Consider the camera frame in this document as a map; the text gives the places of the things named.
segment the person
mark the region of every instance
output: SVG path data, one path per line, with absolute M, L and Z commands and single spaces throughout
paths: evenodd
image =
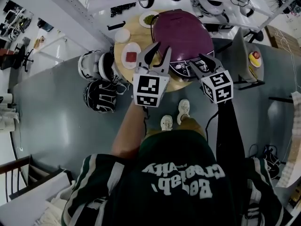
M 87 157 L 62 225 L 283 225 L 264 159 L 245 158 L 231 101 L 219 105 L 217 151 L 181 100 L 177 123 L 145 135 L 143 107 L 131 103 L 111 154 Z

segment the white sneaker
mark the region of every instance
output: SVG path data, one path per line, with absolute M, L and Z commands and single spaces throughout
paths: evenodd
M 173 128 L 173 118 L 171 115 L 165 115 L 161 119 L 162 130 L 172 130 Z
M 177 116 L 177 123 L 180 125 L 182 122 L 181 118 L 184 114 L 187 115 L 188 117 L 190 117 L 189 116 L 189 110 L 190 110 L 189 100 L 186 100 L 186 99 L 181 100 L 179 103 L 178 109 L 179 109 L 179 114 Z

